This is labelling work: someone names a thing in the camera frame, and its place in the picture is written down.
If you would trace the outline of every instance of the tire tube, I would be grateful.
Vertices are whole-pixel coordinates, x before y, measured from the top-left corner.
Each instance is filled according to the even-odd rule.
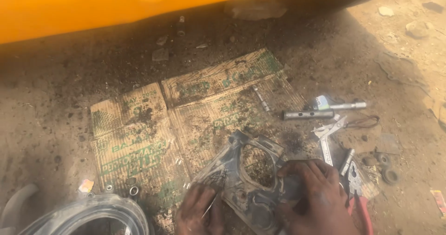
[[[98,218],[114,218],[132,235],[154,235],[153,226],[136,202],[116,194],[83,198],[50,212],[25,228],[19,235],[69,235],[81,225]]]

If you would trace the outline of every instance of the left hand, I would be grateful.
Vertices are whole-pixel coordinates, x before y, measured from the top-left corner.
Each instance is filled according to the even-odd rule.
[[[220,194],[202,218],[217,193],[207,185],[194,184],[175,217],[178,235],[223,235],[224,220]]]

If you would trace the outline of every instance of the dusty soil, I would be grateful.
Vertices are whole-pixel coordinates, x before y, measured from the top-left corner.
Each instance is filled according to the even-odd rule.
[[[97,181],[88,144],[91,105],[136,84],[267,47],[292,68],[289,82],[304,98],[324,93],[372,102],[363,114],[379,115],[382,132],[398,136],[403,150],[391,158],[400,181],[395,186],[381,181],[382,193],[368,205],[375,234],[444,234],[430,190],[446,192],[445,133],[424,103],[426,92],[389,80],[374,61],[384,50],[413,59],[416,69],[406,75],[422,79],[432,98],[445,99],[446,17],[423,8],[421,3],[428,1],[446,5],[445,0],[372,0],[336,13],[302,16],[290,10],[281,18],[257,22],[231,19],[216,4],[130,25],[1,45],[0,206],[35,182],[40,192],[22,210],[23,227],[78,198],[82,179]],[[380,6],[392,8],[395,15],[380,16]],[[173,27],[179,15],[187,19],[183,38],[175,36]],[[414,20],[433,24],[429,37],[405,34],[405,25]],[[389,39],[389,33],[396,37]],[[169,35],[165,47],[170,60],[152,62],[152,51],[159,49],[155,42],[164,35]],[[209,47],[195,48],[203,43]],[[374,147],[371,139],[352,142],[362,152]],[[99,192],[96,185],[93,191]],[[228,223],[243,225],[240,220]]]

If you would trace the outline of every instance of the rubber bushing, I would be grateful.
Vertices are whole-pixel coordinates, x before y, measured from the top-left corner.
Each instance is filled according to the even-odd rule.
[[[400,180],[397,172],[391,169],[383,169],[382,171],[383,179],[389,185],[395,185]]]
[[[390,158],[385,153],[376,152],[375,158],[383,169],[392,167],[392,162],[390,161]]]

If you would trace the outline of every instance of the right hand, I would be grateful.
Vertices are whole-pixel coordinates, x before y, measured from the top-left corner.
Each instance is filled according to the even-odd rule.
[[[306,186],[308,209],[303,215],[281,203],[277,212],[288,235],[359,235],[345,208],[347,194],[339,184],[339,173],[320,159],[288,161],[277,176],[299,175]]]

